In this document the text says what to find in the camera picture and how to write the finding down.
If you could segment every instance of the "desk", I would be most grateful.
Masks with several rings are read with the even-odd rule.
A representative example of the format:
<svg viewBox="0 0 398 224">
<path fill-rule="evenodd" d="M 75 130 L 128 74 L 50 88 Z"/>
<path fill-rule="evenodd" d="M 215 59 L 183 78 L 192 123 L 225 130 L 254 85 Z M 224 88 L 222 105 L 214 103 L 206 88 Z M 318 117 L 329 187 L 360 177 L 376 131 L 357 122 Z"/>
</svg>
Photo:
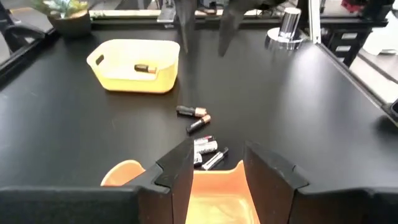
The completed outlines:
<svg viewBox="0 0 398 224">
<path fill-rule="evenodd" d="M 264 30 L 241 30 L 221 58 L 218 31 L 196 32 L 164 95 L 108 92 L 85 60 L 110 39 L 180 42 L 175 30 L 113 27 L 44 50 L 0 92 L 0 184 L 94 186 L 123 160 L 148 168 L 187 137 L 175 106 L 188 105 L 213 118 L 195 136 L 230 148 L 217 169 L 251 140 L 301 167 L 310 191 L 398 186 L 396 127 L 319 46 L 273 52 Z"/>
</svg>

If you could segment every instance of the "plant pot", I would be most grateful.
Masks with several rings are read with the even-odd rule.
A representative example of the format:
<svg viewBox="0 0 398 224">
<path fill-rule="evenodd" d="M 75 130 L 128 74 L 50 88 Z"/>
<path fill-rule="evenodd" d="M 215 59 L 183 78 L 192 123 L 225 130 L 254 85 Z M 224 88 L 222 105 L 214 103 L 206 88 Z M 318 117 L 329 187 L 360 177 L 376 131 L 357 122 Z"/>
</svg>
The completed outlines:
<svg viewBox="0 0 398 224">
<path fill-rule="evenodd" d="M 91 19 L 88 11 L 75 13 L 69 18 L 59 19 L 47 16 L 51 25 L 64 37 L 76 38 L 91 32 Z"/>
</svg>

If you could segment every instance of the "succulent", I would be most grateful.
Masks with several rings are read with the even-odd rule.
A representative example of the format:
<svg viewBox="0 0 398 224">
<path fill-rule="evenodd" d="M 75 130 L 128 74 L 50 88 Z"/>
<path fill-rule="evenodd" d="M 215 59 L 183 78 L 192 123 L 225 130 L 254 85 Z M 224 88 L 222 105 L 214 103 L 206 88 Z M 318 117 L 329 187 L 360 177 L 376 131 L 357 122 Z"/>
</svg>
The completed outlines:
<svg viewBox="0 0 398 224">
<path fill-rule="evenodd" d="M 79 0 L 31 0 L 31 2 L 32 7 L 39 12 L 62 19 L 88 8 L 87 1 Z"/>
</svg>

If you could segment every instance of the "orange tray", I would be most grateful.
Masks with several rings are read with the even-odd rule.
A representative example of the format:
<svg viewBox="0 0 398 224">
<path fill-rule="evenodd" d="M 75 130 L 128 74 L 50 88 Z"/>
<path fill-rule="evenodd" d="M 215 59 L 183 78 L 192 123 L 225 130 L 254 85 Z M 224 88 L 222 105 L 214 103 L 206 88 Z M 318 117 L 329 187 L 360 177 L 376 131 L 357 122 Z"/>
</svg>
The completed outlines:
<svg viewBox="0 0 398 224">
<path fill-rule="evenodd" d="M 122 186 L 145 170 L 128 160 L 113 167 L 101 186 Z M 243 161 L 232 170 L 193 173 L 186 224 L 260 224 L 254 207 Z"/>
</svg>

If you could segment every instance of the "black tabletop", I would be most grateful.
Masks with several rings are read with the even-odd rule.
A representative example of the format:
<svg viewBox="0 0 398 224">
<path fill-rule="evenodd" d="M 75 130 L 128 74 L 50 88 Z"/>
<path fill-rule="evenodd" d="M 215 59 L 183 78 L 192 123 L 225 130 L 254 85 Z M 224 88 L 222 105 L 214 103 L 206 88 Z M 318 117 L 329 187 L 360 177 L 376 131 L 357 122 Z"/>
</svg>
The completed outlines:
<svg viewBox="0 0 398 224">
<path fill-rule="evenodd" d="M 174 30 L 56 42 L 0 92 L 0 184 L 99 185 L 123 160 L 148 168 L 187 137 L 193 120 L 175 113 L 187 105 L 212 116 L 196 136 L 230 148 L 216 169 L 232 169 L 250 140 L 301 167 L 314 191 L 398 186 L 398 131 L 319 47 L 273 52 L 265 31 L 242 30 L 220 58 L 218 31 L 196 36 L 164 95 L 106 91 L 86 58 L 110 39 L 178 41 Z"/>
</svg>

